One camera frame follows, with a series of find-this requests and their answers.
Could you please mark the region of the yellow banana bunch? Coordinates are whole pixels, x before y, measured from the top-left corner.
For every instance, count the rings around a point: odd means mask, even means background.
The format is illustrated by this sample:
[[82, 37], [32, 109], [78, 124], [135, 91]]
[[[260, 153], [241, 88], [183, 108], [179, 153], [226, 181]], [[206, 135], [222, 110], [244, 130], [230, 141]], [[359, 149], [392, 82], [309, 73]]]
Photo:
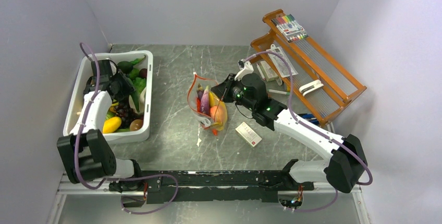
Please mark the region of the yellow banana bunch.
[[214, 120], [212, 128], [217, 131], [222, 131], [224, 125], [228, 120], [228, 113], [225, 103], [213, 93], [209, 93], [210, 117]]

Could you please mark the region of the orange fruit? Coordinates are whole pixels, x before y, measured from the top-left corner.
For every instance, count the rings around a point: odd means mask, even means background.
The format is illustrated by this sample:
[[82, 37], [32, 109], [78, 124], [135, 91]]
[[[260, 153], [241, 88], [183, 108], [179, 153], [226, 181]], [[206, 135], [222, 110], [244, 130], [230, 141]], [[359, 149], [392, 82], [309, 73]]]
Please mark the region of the orange fruit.
[[224, 111], [221, 105], [211, 107], [210, 115], [215, 122], [222, 122], [224, 120]]

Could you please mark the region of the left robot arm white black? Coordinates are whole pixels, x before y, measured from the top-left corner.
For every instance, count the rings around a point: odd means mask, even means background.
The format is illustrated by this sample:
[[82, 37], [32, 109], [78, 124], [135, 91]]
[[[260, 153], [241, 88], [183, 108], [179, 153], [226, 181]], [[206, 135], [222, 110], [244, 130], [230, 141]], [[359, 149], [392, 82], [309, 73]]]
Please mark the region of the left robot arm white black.
[[144, 184], [139, 164], [133, 159], [116, 158], [103, 134], [112, 103], [125, 101], [135, 88], [120, 70], [113, 71], [113, 61], [93, 61], [91, 66], [93, 75], [83, 91], [79, 119], [67, 136], [57, 140], [58, 152], [71, 183], [109, 178], [123, 180], [125, 186], [136, 191]]

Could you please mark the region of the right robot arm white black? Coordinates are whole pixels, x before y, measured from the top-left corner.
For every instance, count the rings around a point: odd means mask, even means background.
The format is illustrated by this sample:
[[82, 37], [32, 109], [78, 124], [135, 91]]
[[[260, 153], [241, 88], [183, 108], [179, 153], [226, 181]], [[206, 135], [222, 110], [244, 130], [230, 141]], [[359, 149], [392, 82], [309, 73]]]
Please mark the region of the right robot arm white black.
[[362, 184], [359, 179], [367, 170], [367, 160], [359, 138], [334, 134], [291, 112], [268, 96], [265, 82], [256, 73], [239, 81], [231, 73], [211, 92], [225, 103], [250, 110], [259, 125], [294, 138], [320, 155], [322, 160], [294, 162], [281, 176], [286, 189], [293, 190], [304, 182], [327, 182], [337, 191], [349, 193]]

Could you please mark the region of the clear zip bag orange zipper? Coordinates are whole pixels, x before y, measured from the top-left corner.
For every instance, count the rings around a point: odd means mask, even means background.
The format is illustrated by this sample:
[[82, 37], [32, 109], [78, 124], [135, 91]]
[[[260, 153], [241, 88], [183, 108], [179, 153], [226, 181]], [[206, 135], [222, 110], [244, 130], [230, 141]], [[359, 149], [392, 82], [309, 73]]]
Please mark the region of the clear zip bag orange zipper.
[[224, 129], [228, 120], [225, 103], [212, 92], [217, 86], [215, 80], [193, 73], [193, 82], [187, 92], [187, 103], [195, 119], [204, 130], [210, 130], [217, 136]]

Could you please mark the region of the purple eggplant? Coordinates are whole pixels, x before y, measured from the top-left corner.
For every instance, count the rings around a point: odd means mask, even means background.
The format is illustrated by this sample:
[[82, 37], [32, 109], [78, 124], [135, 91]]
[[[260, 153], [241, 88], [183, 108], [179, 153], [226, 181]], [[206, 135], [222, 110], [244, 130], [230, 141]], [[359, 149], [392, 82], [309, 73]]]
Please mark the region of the purple eggplant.
[[210, 114], [210, 87], [206, 86], [201, 97], [201, 112], [205, 115]]

